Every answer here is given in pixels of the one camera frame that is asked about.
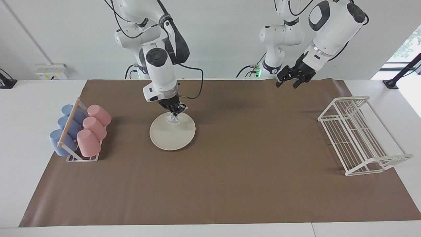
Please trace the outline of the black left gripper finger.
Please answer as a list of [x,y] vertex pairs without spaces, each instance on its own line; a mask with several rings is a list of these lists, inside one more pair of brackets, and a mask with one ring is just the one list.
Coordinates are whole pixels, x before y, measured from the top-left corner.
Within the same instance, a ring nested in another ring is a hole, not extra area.
[[291,80],[291,68],[289,66],[285,66],[278,74],[277,74],[277,82],[276,87],[279,88],[282,84],[286,81]]
[[312,79],[312,74],[297,74],[293,76],[296,81],[293,83],[293,88],[298,88],[303,83],[308,83]]

